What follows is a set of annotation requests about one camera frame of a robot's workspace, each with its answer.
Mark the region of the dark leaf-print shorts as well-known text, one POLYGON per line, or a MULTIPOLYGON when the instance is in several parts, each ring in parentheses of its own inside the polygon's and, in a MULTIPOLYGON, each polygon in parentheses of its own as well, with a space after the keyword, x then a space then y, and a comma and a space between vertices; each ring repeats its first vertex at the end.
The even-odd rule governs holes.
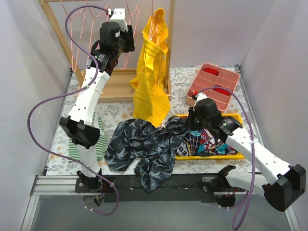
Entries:
POLYGON ((178 116, 170 117, 160 128, 142 119, 122 121, 104 158, 111 171, 126 171, 139 158, 134 173, 141 176, 141 185, 151 192, 172 175, 176 150, 187 133, 186 119, 178 116))

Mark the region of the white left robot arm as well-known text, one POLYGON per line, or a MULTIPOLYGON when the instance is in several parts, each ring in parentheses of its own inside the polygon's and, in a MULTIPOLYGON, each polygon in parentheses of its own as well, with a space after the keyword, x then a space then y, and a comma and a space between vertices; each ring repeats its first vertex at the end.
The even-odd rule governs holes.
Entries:
POLYGON ((67 117, 60 118, 60 126, 75 145, 79 160, 84 164, 77 175, 91 192, 102 188, 101 174, 96 154, 96 143, 102 135, 93 126, 93 115, 103 88, 122 53, 135 50, 133 29, 124 19, 104 22, 99 30, 100 39, 91 50, 81 92, 67 117))

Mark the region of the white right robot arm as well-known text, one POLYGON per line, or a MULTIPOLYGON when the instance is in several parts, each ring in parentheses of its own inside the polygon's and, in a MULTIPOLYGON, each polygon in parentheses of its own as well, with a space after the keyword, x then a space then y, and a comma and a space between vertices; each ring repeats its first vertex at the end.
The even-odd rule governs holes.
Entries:
POLYGON ((276 210, 284 212, 306 191, 306 170, 300 165, 291 165, 275 156, 259 142, 251 141, 251 135, 242 124, 231 116, 222 116, 216 103, 199 93, 189 108, 188 124, 192 131, 206 129, 214 141, 222 141, 255 164, 252 168, 261 172, 253 177, 228 165, 218 174, 218 187, 229 191, 233 187, 245 190, 254 183, 253 192, 263 196, 276 210))

